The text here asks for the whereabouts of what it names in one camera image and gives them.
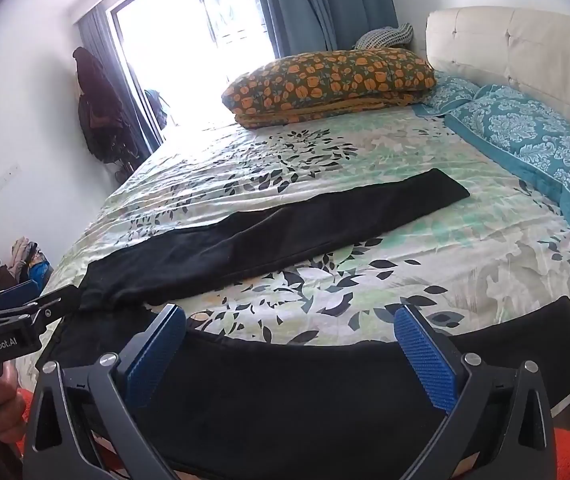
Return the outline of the person's left hand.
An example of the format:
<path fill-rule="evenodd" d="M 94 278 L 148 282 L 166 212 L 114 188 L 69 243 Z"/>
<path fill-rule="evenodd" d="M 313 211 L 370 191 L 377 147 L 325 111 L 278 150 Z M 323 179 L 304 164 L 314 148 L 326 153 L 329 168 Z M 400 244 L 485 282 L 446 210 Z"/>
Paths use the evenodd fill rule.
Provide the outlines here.
<path fill-rule="evenodd" d="M 15 364 L 6 361 L 0 375 L 0 442 L 15 444 L 26 433 L 23 414 L 26 401 L 18 391 L 18 376 Z"/>

